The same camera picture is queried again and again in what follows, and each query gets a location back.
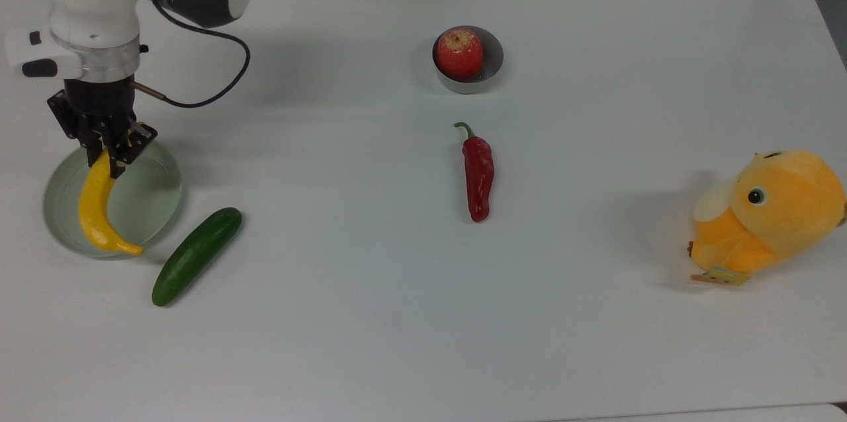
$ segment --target apple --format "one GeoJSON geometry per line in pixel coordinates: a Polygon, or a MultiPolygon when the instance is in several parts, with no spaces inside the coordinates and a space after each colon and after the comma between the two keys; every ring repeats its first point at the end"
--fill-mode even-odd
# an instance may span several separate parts
{"type": "Polygon", "coordinates": [[[468,81],[482,72],[482,42],[471,30],[445,31],[435,46],[435,66],[447,78],[468,81]]]}

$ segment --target artificial banana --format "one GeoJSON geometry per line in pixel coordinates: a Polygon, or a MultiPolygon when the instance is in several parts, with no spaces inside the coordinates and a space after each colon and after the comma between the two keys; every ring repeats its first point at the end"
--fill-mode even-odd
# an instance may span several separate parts
{"type": "Polygon", "coordinates": [[[144,249],[125,241],[109,223],[106,209],[114,182],[109,169],[109,153],[103,150],[88,171],[82,186],[82,194],[79,196],[79,224],[88,241],[100,250],[140,255],[144,249]]]}

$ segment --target cucumber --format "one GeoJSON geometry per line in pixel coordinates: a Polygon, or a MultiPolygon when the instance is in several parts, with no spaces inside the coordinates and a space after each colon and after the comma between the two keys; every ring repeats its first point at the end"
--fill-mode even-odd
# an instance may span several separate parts
{"type": "Polygon", "coordinates": [[[154,305],[170,304],[194,281],[200,271],[221,251],[242,226],[237,208],[221,208],[209,215],[167,259],[154,284],[154,305]]]}

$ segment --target stuffed animal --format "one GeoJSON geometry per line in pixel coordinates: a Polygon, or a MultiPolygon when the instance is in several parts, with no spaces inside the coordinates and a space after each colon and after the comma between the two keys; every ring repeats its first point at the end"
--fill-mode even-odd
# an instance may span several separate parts
{"type": "Polygon", "coordinates": [[[693,209],[693,280],[743,284],[760,269],[808,250],[847,219],[844,188],[808,151],[756,154],[737,178],[708,190],[693,209]]]}

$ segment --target plush toy eye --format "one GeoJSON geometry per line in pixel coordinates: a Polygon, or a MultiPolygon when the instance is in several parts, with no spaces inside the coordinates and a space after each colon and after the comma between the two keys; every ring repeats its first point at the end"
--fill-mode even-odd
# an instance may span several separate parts
{"type": "Polygon", "coordinates": [[[758,187],[754,187],[754,189],[747,194],[747,200],[749,200],[753,205],[762,205],[765,203],[765,191],[758,187]]]}

